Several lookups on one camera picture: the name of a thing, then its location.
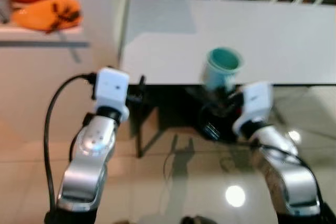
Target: countertop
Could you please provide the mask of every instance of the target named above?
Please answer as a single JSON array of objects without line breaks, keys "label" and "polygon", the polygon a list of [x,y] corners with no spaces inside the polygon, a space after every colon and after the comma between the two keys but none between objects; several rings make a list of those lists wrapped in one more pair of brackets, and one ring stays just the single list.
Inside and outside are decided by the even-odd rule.
[{"label": "countertop", "polygon": [[229,47],[238,83],[335,84],[335,8],[242,0],[130,0],[121,69],[138,83],[200,84],[209,51]]}]

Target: floor tile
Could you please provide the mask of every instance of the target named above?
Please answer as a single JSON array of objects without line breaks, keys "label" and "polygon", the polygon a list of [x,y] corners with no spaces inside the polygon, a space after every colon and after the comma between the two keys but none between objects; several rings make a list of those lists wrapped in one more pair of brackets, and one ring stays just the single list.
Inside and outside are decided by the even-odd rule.
[{"label": "floor tile", "polygon": [[[136,160],[132,221],[178,223],[182,216],[201,215],[218,223],[247,223],[243,221],[251,219],[251,223],[276,223],[266,184],[252,167],[247,173],[223,168],[221,159],[229,163],[228,152],[192,152],[189,145],[177,150],[167,160],[161,155]],[[232,185],[240,185],[246,194],[239,209],[225,199],[225,191]]]},{"label": "floor tile", "polygon": [[315,86],[311,88],[311,93],[319,99],[321,105],[336,122],[336,87]]},{"label": "floor tile", "polygon": [[135,137],[128,140],[120,140],[119,135],[117,135],[113,157],[123,156],[135,157]]},{"label": "floor tile", "polygon": [[336,149],[309,149],[300,154],[313,170],[324,200],[336,213]]},{"label": "floor tile", "polygon": [[250,160],[250,150],[231,149],[219,152],[219,163],[229,186],[238,186],[245,193],[241,207],[231,207],[237,223],[277,223],[275,211],[264,177]]},{"label": "floor tile", "polygon": [[33,179],[34,162],[0,163],[0,216],[2,224],[12,224],[20,211]]},{"label": "floor tile", "polygon": [[9,124],[0,120],[0,162],[35,161],[42,141],[25,141]]},{"label": "floor tile", "polygon": [[129,220],[131,209],[132,157],[113,157],[106,180],[96,223],[112,224]]},{"label": "floor tile", "polygon": [[[54,161],[51,163],[55,194],[58,193],[59,185],[67,165],[67,161]],[[29,185],[21,209],[13,222],[14,224],[42,223],[46,212],[49,210],[47,179],[43,162],[36,164],[32,177],[33,180]]]},{"label": "floor tile", "polygon": [[336,147],[336,120],[322,105],[323,101],[311,89],[306,89],[300,96],[294,88],[291,96],[286,94],[283,100],[276,102],[279,114],[288,130],[306,133],[307,140],[302,142],[303,147]]},{"label": "floor tile", "polygon": [[51,161],[66,161],[69,158],[71,140],[68,141],[49,141],[49,155]]}]

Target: white wall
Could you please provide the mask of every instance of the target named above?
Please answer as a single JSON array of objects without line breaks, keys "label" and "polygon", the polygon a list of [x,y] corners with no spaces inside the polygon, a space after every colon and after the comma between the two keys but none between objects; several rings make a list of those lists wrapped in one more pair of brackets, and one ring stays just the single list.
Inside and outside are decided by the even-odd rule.
[{"label": "white wall", "polygon": [[80,0],[83,28],[98,66],[118,65],[127,0]]},{"label": "white wall", "polygon": [[[0,143],[38,141],[42,145],[48,104],[67,78],[95,70],[88,48],[0,47]],[[92,109],[92,89],[76,81],[61,94],[52,115],[52,141],[71,141],[81,120]]]}]

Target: green cup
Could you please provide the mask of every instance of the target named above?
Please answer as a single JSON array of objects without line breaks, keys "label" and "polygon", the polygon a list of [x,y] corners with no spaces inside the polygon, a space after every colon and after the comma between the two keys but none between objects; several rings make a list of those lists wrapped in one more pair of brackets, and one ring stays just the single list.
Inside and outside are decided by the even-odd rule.
[{"label": "green cup", "polygon": [[229,48],[216,48],[208,53],[204,74],[205,87],[212,91],[224,87],[230,93],[235,88],[235,75],[243,65],[240,54]]}]

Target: tiled floor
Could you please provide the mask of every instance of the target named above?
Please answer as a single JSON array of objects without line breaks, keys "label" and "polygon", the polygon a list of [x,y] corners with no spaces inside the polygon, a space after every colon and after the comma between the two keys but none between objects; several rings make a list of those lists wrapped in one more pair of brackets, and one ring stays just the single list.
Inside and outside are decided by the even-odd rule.
[{"label": "tiled floor", "polygon": [[[336,119],[332,116],[336,110],[321,105],[315,93],[278,88],[275,100],[288,122],[281,129],[295,127],[300,132],[300,153],[336,212]],[[144,144],[157,132],[155,113],[143,127]],[[275,115],[270,120],[277,123]],[[7,139],[15,137],[7,133]],[[13,143],[2,144],[0,150],[0,223],[43,223],[48,197],[41,142]],[[68,147],[67,141],[50,145],[56,190],[67,165]],[[174,224],[185,215],[206,216],[219,224],[277,223],[266,183],[251,166],[251,153],[245,147],[208,142],[191,129],[169,129],[142,159],[134,154],[126,124],[108,165],[96,223]],[[227,188],[234,185],[245,193],[239,208],[225,199]]]}]

